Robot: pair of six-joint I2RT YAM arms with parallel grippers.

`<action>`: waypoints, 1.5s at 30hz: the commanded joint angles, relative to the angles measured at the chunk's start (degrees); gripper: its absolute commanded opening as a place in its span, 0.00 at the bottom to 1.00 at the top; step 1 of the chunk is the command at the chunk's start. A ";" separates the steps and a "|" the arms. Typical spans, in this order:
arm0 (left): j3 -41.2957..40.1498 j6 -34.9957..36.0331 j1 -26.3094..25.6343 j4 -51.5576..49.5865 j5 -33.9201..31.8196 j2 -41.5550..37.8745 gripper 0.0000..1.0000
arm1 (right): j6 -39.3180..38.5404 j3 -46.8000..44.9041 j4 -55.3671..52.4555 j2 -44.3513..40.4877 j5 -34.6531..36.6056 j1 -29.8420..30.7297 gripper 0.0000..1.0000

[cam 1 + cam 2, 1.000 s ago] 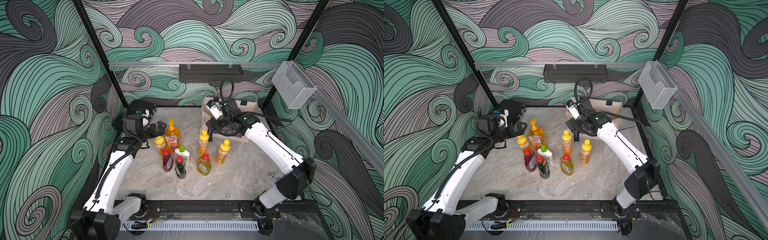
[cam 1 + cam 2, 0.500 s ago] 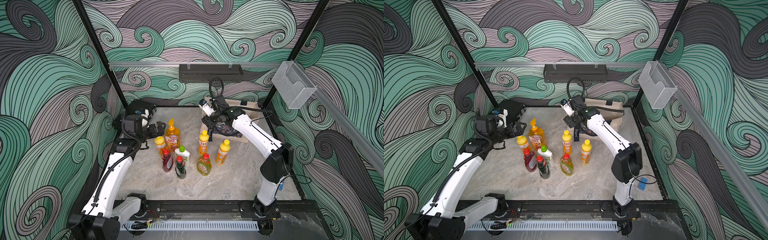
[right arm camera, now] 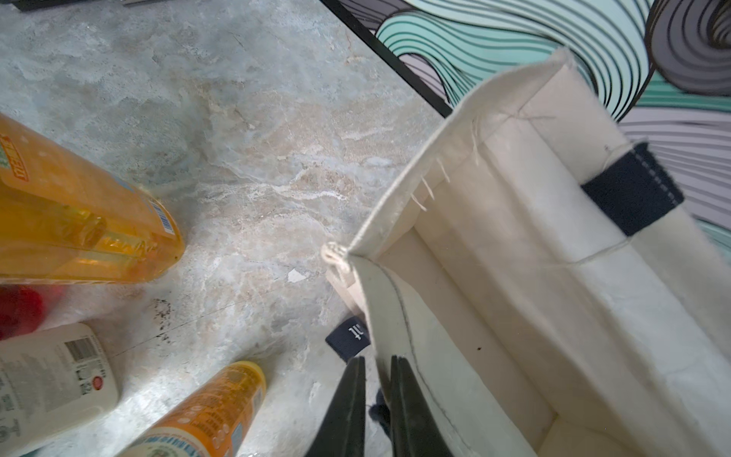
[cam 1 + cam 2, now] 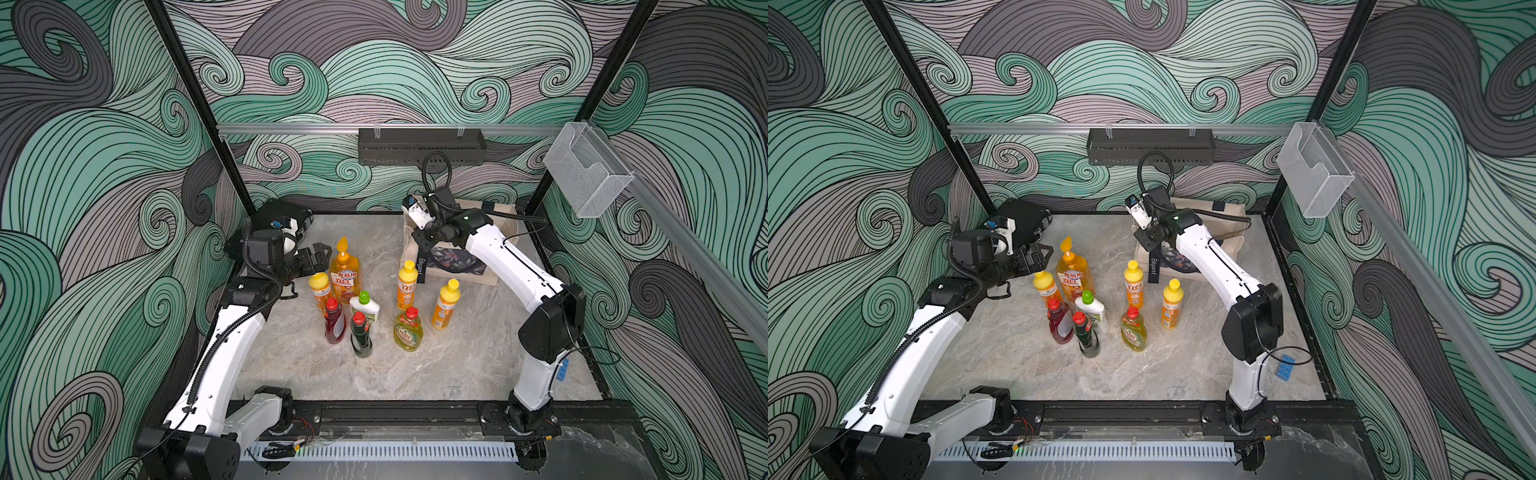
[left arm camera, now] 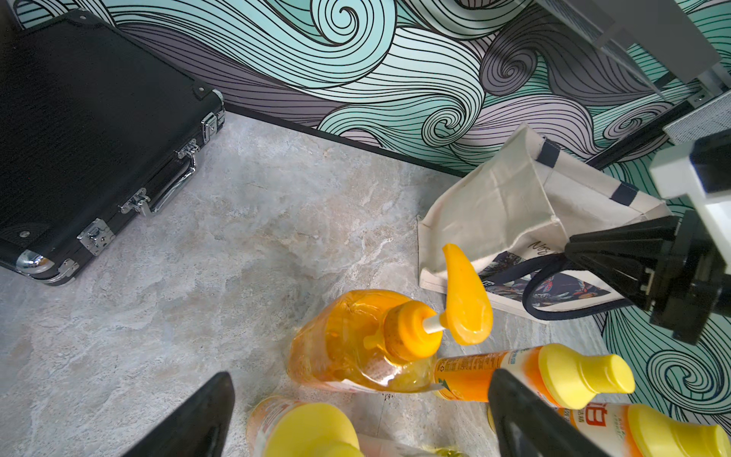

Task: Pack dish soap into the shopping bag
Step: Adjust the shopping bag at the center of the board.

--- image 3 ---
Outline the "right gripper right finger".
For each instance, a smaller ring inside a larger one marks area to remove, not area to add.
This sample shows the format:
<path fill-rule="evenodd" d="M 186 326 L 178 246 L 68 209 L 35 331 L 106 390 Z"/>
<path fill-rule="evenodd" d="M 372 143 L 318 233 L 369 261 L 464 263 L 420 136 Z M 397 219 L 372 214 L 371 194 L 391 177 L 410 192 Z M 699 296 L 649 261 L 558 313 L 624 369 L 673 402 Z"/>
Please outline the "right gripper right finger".
<path fill-rule="evenodd" d="M 405 357 L 390 369 L 390 439 L 394 456 L 452 456 Z"/>

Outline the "beige canvas shopping bag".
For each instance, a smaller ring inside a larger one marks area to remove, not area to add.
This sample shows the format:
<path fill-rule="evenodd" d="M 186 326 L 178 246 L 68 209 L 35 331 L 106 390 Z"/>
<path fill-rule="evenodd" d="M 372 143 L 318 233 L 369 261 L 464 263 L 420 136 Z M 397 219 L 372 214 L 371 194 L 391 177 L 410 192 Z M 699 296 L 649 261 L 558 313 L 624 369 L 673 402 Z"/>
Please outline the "beige canvas shopping bag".
<path fill-rule="evenodd" d="M 327 276 L 452 456 L 726 456 L 730 268 L 570 52 L 474 89 Z"/>

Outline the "yellow cap orange bottle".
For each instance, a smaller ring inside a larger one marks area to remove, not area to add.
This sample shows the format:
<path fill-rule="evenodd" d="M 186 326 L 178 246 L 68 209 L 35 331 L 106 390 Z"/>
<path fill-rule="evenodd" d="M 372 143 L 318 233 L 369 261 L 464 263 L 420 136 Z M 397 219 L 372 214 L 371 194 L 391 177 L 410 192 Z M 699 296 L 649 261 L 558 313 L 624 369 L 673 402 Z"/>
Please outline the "yellow cap orange bottle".
<path fill-rule="evenodd" d="M 266 377 L 249 361 L 235 362 L 120 452 L 122 456 L 235 456 L 265 399 Z"/>

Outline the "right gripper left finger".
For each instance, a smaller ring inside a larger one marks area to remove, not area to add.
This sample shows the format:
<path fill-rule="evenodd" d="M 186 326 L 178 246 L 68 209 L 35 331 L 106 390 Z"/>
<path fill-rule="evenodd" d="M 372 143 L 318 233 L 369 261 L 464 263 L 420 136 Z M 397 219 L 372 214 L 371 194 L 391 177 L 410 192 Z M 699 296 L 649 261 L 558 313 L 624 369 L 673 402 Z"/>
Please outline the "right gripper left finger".
<path fill-rule="evenodd" d="M 366 431 L 366 362 L 354 357 L 327 408 L 306 457 L 363 457 Z"/>

